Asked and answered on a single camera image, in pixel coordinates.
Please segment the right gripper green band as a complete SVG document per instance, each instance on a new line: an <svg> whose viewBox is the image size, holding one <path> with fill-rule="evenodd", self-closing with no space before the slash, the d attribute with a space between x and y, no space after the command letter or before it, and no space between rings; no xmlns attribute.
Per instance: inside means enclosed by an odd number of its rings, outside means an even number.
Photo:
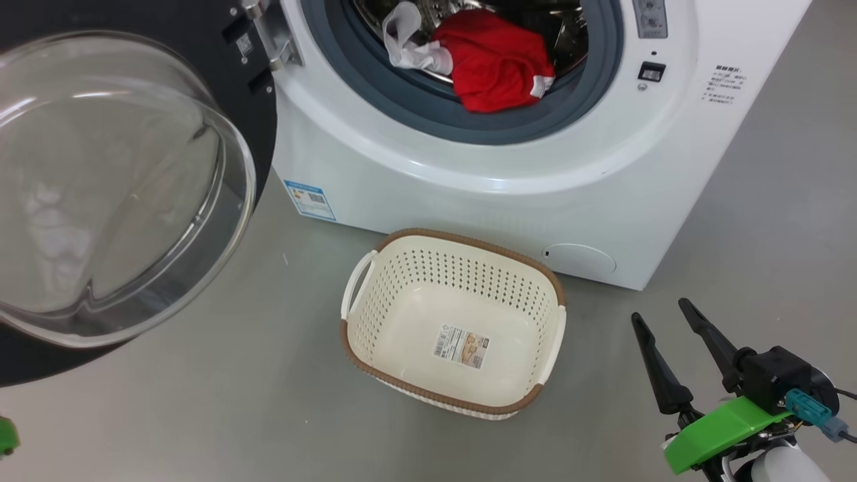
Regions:
<svg viewBox="0 0 857 482"><path fill-rule="evenodd" d="M722 374L723 388L741 396L741 375L734 365L738 349L689 299L679 299L678 305L691 330L703 339L713 357ZM788 411L768 414L744 396L723 403L710 414L701 414L692 407L694 397L689 388L678 381L656 348L655 336L642 315L634 312L631 326L656 406L661 414L678 415L680 430L664 446L664 457L673 474L694 471L705 476L728 476L724 465L729 455L741 451L747 441L791 415Z"/></svg>

